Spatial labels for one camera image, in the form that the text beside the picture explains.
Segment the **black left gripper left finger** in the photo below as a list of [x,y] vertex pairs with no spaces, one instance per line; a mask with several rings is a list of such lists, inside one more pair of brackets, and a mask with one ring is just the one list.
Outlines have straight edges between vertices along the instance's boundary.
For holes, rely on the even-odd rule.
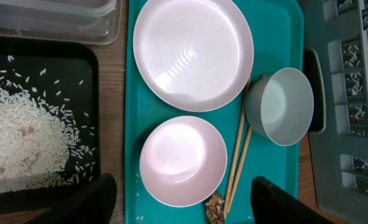
[[115,176],[105,173],[29,223],[109,223],[116,197]]

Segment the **pile of white rice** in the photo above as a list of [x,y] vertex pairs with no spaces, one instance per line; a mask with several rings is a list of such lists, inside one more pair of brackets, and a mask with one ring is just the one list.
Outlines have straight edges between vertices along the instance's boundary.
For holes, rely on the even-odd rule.
[[96,177],[96,88],[77,58],[0,55],[0,194]]

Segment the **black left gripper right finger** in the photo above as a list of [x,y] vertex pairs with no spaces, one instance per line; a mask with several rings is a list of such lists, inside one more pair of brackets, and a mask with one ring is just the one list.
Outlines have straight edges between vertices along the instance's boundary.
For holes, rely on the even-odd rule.
[[330,221],[262,176],[252,180],[250,203],[256,224],[323,224]]

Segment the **pink bowl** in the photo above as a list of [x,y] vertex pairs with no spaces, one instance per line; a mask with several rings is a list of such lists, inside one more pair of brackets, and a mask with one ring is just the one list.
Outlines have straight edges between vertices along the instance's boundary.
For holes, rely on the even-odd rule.
[[170,207],[190,207],[211,196],[228,164],[220,132],[196,116],[178,116],[158,125],[139,158],[142,183],[154,199]]

